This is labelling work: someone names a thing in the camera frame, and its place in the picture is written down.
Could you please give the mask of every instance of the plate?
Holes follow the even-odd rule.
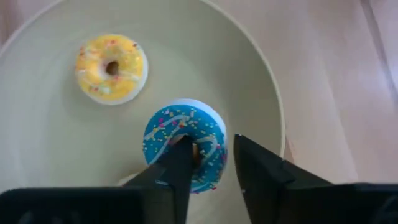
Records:
[[[101,34],[145,50],[149,74],[132,101],[104,106],[76,84],[79,47]],[[279,94],[264,57],[237,23],[197,0],[69,0],[36,16],[0,54],[0,190],[104,186],[145,169],[148,119],[175,98],[215,109],[233,134],[283,153]],[[234,169],[217,190],[192,195],[190,223],[247,223]]]

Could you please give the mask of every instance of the blue donut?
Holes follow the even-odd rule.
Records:
[[[167,153],[175,136],[192,137],[203,158],[199,168],[193,171],[191,181],[191,193],[198,194],[216,189],[221,178],[227,160],[226,130],[213,109],[200,101],[188,101],[195,103],[168,105],[156,112],[146,127],[143,147],[146,162],[153,164]]]

